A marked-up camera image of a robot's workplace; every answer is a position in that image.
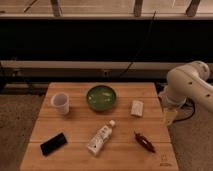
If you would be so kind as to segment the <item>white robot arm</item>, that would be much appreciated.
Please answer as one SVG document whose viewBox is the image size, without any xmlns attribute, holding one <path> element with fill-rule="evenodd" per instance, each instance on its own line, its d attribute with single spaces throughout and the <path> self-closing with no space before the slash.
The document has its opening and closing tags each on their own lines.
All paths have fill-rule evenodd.
<svg viewBox="0 0 213 171">
<path fill-rule="evenodd" d="M 167 85 L 158 94 L 167 126 L 174 122 L 178 109 L 188 98 L 213 113 L 213 86 L 206 82 L 209 77 L 209 66 L 202 61 L 175 67 L 167 73 Z"/>
</svg>

